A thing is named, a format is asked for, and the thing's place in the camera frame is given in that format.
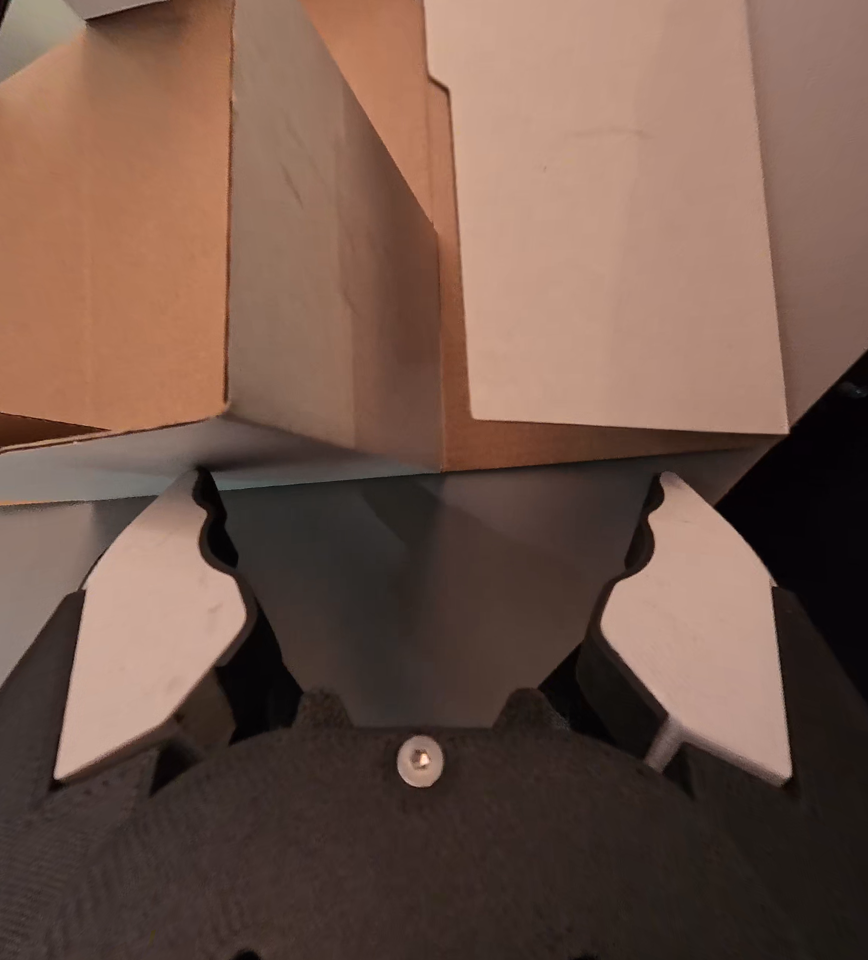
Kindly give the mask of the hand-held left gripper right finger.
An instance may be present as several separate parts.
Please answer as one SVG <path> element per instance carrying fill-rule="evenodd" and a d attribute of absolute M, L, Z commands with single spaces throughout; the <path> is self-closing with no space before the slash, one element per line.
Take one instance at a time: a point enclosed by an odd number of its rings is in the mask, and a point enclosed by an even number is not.
<path fill-rule="evenodd" d="M 788 782 L 774 587 L 704 498 L 673 472 L 655 476 L 576 666 L 584 701 L 622 750 L 662 772 L 692 747 L 768 785 Z"/>

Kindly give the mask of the white and brown cardboard box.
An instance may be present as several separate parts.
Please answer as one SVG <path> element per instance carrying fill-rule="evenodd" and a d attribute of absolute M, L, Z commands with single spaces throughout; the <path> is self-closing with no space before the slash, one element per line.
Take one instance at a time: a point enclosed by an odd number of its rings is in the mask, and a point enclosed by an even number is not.
<path fill-rule="evenodd" d="M 0 505 L 788 429 L 745 2 L 70 2 L 0 83 Z"/>

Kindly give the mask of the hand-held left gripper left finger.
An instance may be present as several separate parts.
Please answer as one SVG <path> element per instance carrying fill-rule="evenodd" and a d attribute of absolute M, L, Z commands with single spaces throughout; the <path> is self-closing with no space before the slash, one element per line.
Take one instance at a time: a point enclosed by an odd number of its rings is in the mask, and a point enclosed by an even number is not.
<path fill-rule="evenodd" d="M 237 726 L 219 668 L 257 623 L 209 471 L 177 478 L 87 574 L 54 778 L 82 780 L 155 745 L 194 760 Z"/>

